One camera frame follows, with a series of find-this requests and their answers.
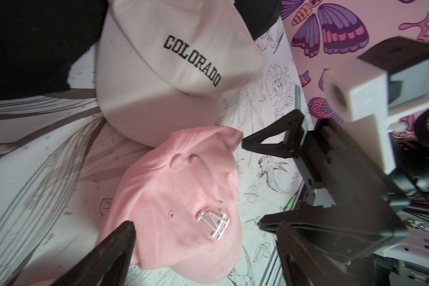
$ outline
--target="patterned surface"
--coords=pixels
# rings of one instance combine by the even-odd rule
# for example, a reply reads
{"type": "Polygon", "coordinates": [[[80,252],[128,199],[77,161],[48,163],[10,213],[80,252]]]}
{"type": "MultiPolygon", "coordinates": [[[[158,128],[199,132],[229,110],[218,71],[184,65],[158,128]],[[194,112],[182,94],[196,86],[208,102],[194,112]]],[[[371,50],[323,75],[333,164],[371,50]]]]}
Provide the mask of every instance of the patterned surface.
{"type": "MultiPolygon", "coordinates": [[[[225,98],[217,124],[248,136],[297,107],[307,115],[306,125],[312,126],[302,93],[295,94],[300,80],[282,22],[256,44],[263,55],[263,78],[225,98]]],[[[93,58],[86,54],[77,62],[88,76],[84,81],[70,78],[72,87],[92,83],[93,58]]],[[[121,176],[150,150],[106,123],[92,92],[54,96],[0,102],[0,285],[35,248],[16,286],[59,277],[84,257],[94,247],[121,176]]],[[[258,229],[258,219],[281,211],[301,178],[290,159],[241,148],[234,156],[243,251],[234,270],[217,285],[254,286],[275,246],[273,235],[258,229]]],[[[170,268],[143,271],[131,266],[126,285],[196,283],[170,268]]]]}

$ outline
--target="baseball cap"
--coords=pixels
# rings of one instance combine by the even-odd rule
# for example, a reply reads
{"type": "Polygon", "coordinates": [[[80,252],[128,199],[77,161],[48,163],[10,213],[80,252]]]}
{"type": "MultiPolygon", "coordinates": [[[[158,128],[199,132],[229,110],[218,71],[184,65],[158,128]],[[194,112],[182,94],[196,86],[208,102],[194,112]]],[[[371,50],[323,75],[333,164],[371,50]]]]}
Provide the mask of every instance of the baseball cap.
{"type": "Polygon", "coordinates": [[[108,122],[156,147],[212,126],[224,92],[255,82],[262,58],[230,0],[110,0],[96,89],[108,122]]]}
{"type": "Polygon", "coordinates": [[[226,277],[241,251],[232,153],[242,137],[219,126],[172,133],[127,169],[97,243],[130,220],[137,232],[131,264],[170,266],[204,284],[226,277]]]}

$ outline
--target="black fabric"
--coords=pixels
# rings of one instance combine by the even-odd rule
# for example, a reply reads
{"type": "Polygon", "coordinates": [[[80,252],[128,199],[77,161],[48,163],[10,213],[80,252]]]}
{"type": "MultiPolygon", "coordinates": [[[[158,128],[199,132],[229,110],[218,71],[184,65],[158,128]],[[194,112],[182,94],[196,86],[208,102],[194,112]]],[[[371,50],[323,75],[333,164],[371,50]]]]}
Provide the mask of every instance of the black fabric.
{"type": "Polygon", "coordinates": [[[424,111],[414,123],[415,135],[418,138],[418,141],[429,148],[429,129],[427,127],[427,122],[429,121],[429,109],[424,111]]]}
{"type": "Polygon", "coordinates": [[[0,0],[0,100],[69,90],[106,11],[107,0],[0,0]]]}
{"type": "Polygon", "coordinates": [[[235,0],[235,8],[256,40],[276,23],[282,5],[281,0],[235,0]]]}

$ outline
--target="silver la logo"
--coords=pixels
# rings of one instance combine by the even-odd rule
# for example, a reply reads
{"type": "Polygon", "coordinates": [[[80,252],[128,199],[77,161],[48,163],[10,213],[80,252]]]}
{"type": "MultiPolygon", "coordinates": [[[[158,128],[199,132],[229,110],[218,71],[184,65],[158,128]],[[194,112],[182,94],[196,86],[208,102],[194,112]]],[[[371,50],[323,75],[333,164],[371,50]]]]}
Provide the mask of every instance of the silver la logo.
{"type": "Polygon", "coordinates": [[[220,210],[220,212],[221,216],[215,214],[211,210],[200,211],[199,215],[197,216],[197,221],[201,220],[206,223],[209,228],[211,228],[211,237],[218,236],[216,238],[217,240],[221,239],[230,222],[230,219],[227,217],[227,215],[222,210],[220,210]]]}

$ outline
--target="cap brim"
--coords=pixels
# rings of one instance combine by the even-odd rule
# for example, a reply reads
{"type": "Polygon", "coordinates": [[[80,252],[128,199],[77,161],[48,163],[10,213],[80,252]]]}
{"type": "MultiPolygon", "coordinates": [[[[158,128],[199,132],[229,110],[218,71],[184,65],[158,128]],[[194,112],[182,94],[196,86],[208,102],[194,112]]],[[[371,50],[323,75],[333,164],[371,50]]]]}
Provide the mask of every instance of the cap brim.
{"type": "Polygon", "coordinates": [[[100,40],[96,90],[107,121],[126,137],[152,147],[174,131],[214,125],[222,109],[218,97],[189,96],[155,74],[120,30],[111,10],[100,40]]]}
{"type": "Polygon", "coordinates": [[[170,268],[197,283],[212,284],[221,281],[234,269],[241,253],[242,235],[238,214],[230,223],[231,231],[213,251],[184,260],[170,268]]]}

